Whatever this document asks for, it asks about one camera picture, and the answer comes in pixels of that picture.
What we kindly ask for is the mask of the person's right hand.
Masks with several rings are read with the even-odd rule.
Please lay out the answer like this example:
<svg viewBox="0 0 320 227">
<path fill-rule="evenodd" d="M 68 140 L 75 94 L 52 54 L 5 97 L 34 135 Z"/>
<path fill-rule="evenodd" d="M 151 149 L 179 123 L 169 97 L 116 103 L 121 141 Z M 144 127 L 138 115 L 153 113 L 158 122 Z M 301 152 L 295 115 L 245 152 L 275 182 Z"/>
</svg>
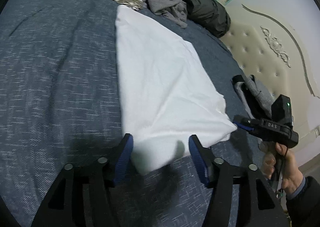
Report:
<svg viewBox="0 0 320 227">
<path fill-rule="evenodd" d="M 286 194 L 293 194 L 304 180 L 304 176 L 298 168 L 294 152 L 289 150 L 287 146 L 277 142 L 263 141 L 259 148 L 265 154 L 261 165 L 261 171 L 267 179 L 271 179 L 271 176 L 276 169 L 276 154 L 279 154 L 284 158 L 281 187 Z"/>
</svg>

